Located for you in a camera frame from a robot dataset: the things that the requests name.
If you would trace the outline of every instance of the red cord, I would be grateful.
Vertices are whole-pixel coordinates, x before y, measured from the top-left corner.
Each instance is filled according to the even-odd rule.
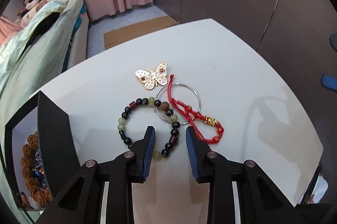
[[[181,113],[181,115],[183,115],[186,120],[191,124],[191,126],[193,126],[194,130],[195,130],[195,134],[197,135],[197,137],[200,139],[200,140],[203,140],[205,141],[206,143],[208,144],[216,144],[220,141],[222,135],[223,135],[223,132],[224,132],[224,129],[223,127],[221,126],[221,124],[218,122],[216,124],[216,132],[217,132],[217,136],[213,137],[212,139],[205,139],[203,137],[203,135],[201,134],[201,132],[198,130],[198,128],[196,127],[196,125],[194,124],[190,114],[192,114],[194,116],[194,118],[196,119],[200,119],[200,120],[203,120],[205,121],[205,118],[201,113],[198,113],[198,112],[195,112],[193,111],[192,107],[189,106],[189,105],[186,105],[184,102],[181,102],[179,100],[175,100],[172,96],[171,96],[171,88],[172,88],[172,82],[173,82],[173,77],[174,75],[170,75],[170,81],[168,83],[168,88],[167,88],[167,98],[169,100],[169,102],[171,103],[171,105],[176,108],[179,113]],[[182,106],[184,108],[185,111],[181,110],[178,105]]]

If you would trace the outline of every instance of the screw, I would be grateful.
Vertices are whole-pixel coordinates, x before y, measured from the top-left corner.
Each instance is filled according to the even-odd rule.
[[[131,157],[134,156],[134,152],[131,152],[131,151],[125,152],[125,153],[124,153],[124,156],[125,156],[126,158],[131,158]]]
[[[250,168],[253,168],[255,166],[255,161],[253,160],[247,160],[246,165]]]
[[[216,158],[218,156],[218,154],[216,152],[211,151],[211,152],[207,153],[207,156],[209,158]]]
[[[90,167],[93,167],[95,166],[96,162],[94,160],[88,160],[86,163],[85,163],[85,166],[87,166],[88,168]]]

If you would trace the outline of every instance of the pillow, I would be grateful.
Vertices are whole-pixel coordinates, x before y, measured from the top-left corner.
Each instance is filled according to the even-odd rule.
[[[27,14],[25,14],[20,22],[20,25],[25,28],[28,26],[29,22],[33,19],[36,13],[42,8],[42,6],[46,5],[48,2],[52,0],[41,0],[38,5],[33,7]]]

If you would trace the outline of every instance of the butterfly brooch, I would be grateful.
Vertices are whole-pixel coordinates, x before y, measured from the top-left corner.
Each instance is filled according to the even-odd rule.
[[[144,70],[136,71],[136,76],[138,76],[142,83],[145,83],[146,90],[152,90],[153,87],[155,85],[158,86],[158,84],[163,86],[167,84],[167,63],[163,62],[159,64],[157,69],[156,67],[154,67],[153,70],[147,69],[149,72]]]

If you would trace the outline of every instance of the floor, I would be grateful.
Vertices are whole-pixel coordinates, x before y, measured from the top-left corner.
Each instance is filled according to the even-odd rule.
[[[146,6],[134,6],[124,13],[104,18],[92,23],[88,32],[88,54],[87,58],[93,57],[104,51],[104,37],[106,32],[116,30],[134,23],[149,19],[166,16],[162,10],[149,4]]]

